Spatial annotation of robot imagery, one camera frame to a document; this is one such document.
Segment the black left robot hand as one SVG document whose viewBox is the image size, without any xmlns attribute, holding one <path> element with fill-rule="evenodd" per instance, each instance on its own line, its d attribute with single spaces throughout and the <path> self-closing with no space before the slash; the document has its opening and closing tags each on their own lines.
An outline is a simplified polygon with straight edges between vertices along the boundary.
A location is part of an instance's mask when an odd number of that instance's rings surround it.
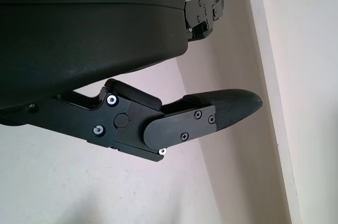
<svg viewBox="0 0 338 224">
<path fill-rule="evenodd" d="M 1 0 L 1 124 L 33 125 L 154 162 L 262 107 L 247 90 L 167 105 L 115 76 L 183 55 L 224 0 Z"/>
</svg>

